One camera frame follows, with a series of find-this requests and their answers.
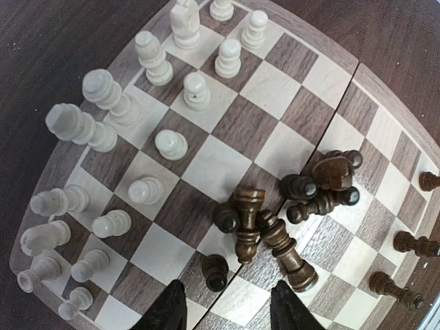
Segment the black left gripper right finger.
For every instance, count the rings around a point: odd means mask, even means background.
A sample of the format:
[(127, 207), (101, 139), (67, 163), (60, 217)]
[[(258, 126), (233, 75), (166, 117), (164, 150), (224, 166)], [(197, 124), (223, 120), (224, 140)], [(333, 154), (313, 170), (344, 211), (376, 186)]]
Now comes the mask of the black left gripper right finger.
[(271, 329), (278, 330), (320, 328), (320, 323), (284, 280), (271, 290), (270, 321)]

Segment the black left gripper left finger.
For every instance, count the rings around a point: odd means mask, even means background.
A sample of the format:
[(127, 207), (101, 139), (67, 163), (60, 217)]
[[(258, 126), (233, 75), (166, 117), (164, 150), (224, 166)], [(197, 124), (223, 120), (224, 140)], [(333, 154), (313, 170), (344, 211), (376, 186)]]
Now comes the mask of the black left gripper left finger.
[(173, 280), (137, 322), (137, 329), (187, 329), (187, 304), (184, 285)]

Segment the dark corner rook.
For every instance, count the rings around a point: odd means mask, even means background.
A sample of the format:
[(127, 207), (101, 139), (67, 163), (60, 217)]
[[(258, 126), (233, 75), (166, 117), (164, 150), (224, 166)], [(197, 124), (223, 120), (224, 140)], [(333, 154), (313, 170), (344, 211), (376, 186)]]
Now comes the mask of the dark corner rook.
[(440, 176), (432, 172), (421, 172), (419, 174), (419, 186), (422, 191), (432, 191), (440, 187)]

